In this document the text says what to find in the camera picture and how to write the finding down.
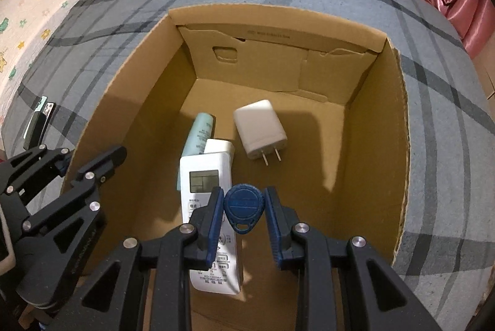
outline metal prong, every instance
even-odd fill
[[[263,155],[263,159],[265,160],[265,165],[268,166],[268,160],[266,160],[266,156],[263,151],[261,151],[261,154]]]

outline rfid tag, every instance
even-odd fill
[[[261,191],[251,184],[237,184],[225,195],[223,209],[234,231],[246,234],[263,214],[265,200]]]

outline cardboard box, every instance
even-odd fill
[[[269,99],[288,136],[282,162],[249,160],[233,111]],[[169,11],[109,84],[66,178],[114,144],[126,162],[101,189],[108,226],[88,268],[122,239],[181,223],[182,148],[197,113],[236,148],[233,183],[274,185],[284,205],[328,236],[364,236],[389,261],[407,200],[407,97],[385,33],[288,7],[205,5]],[[294,329],[297,280],[273,263],[264,218],[242,239],[237,296],[192,289],[193,329]]]

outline box handle cutout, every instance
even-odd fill
[[[215,53],[215,57],[221,63],[237,63],[237,50],[233,47],[215,46],[213,48],[213,53]]]

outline corrugated cardboard edge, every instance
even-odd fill
[[[155,45],[153,54],[148,48],[140,47],[145,42]],[[123,142],[149,92],[183,42],[166,15],[120,66],[79,138],[64,178],[64,192],[76,170],[111,146]]]
[[[378,29],[341,17],[278,5],[195,5],[170,9],[169,16],[177,26],[209,23],[258,25],[290,29],[347,41],[377,53],[383,50],[387,39],[387,35]]]
[[[402,73],[401,65],[400,65],[400,53],[399,51],[394,47],[390,39],[388,39],[390,43],[390,47],[392,47],[392,50],[395,52],[395,59],[398,64],[399,71]],[[398,225],[398,234],[397,234],[397,242],[395,242],[395,248],[394,248],[394,257],[392,259],[392,265],[395,263],[395,259],[397,257],[397,252],[399,250],[399,246],[402,243],[402,237],[404,235],[404,223],[405,223],[405,215],[407,211],[407,204],[409,202],[409,175],[411,173],[411,139],[410,139],[410,134],[409,134],[409,109],[408,109],[408,97],[407,97],[407,90],[405,87],[405,80],[404,80],[404,74],[400,75],[400,86],[402,87],[402,95],[404,97],[404,124],[406,128],[406,142],[407,142],[407,154],[406,154],[406,173],[405,173],[405,182],[404,182],[404,197],[402,200],[402,209],[400,211],[400,221]]]

